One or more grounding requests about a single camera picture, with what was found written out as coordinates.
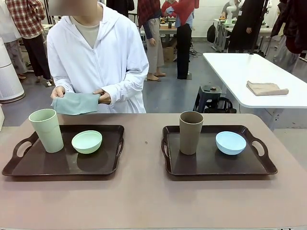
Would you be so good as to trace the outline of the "person's right hand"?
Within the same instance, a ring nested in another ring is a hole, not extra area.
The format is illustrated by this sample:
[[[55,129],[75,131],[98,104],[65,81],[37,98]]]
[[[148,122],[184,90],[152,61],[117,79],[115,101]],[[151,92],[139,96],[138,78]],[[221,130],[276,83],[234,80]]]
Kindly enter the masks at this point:
[[[65,88],[62,86],[57,86],[53,89],[50,97],[52,99],[55,99],[57,97],[62,98],[64,94],[65,94]]]

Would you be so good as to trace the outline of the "person's left hand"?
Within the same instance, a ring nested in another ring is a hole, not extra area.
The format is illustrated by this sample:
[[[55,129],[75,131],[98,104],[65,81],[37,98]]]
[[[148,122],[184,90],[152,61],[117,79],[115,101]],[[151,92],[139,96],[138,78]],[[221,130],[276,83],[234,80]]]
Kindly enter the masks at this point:
[[[99,95],[98,103],[99,104],[111,104],[111,96],[109,93],[103,89],[98,89],[93,92],[95,95]]]

